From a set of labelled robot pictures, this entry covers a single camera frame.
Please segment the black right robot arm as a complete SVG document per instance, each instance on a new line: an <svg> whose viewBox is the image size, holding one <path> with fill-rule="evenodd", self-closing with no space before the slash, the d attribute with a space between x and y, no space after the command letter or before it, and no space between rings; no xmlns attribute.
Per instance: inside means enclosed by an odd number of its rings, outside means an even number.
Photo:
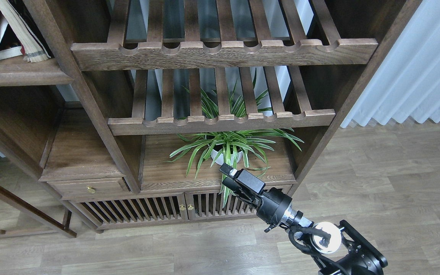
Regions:
<svg viewBox="0 0 440 275"><path fill-rule="evenodd" d="M223 185L253 207L269 226L283 228L290 242L313 258L320 275L382 275L388 261L347 221L313 223L292 209L292 198L280 189L265 191L265 184L250 172L222 164Z"/></svg>

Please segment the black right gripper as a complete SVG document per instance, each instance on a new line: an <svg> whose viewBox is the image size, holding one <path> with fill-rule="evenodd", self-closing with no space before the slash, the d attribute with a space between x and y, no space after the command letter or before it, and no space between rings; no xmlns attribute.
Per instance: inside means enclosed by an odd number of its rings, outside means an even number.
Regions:
<svg viewBox="0 0 440 275"><path fill-rule="evenodd" d="M292 198L280 189L264 191L265 183L245 169L236 170L224 163L219 171L226 176L222 184L241 201L256 210L256 215L271 226L290 226L294 221Z"/></svg>

